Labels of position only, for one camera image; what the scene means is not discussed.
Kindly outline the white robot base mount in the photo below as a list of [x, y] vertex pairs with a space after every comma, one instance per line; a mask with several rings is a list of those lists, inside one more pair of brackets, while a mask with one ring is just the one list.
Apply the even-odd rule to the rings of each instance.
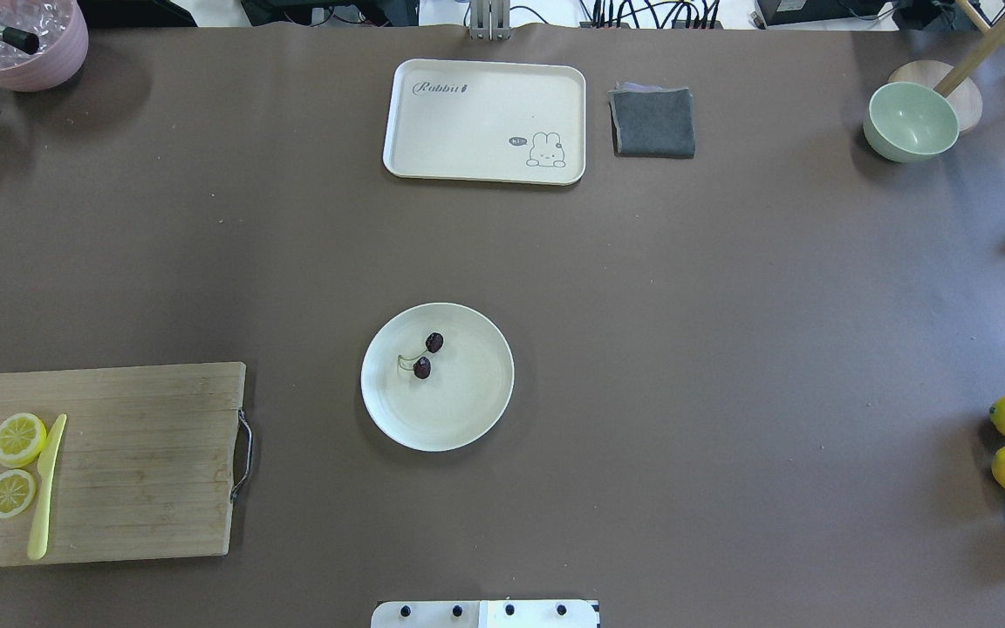
[[386, 601], [371, 627], [599, 627], [598, 603], [583, 599]]

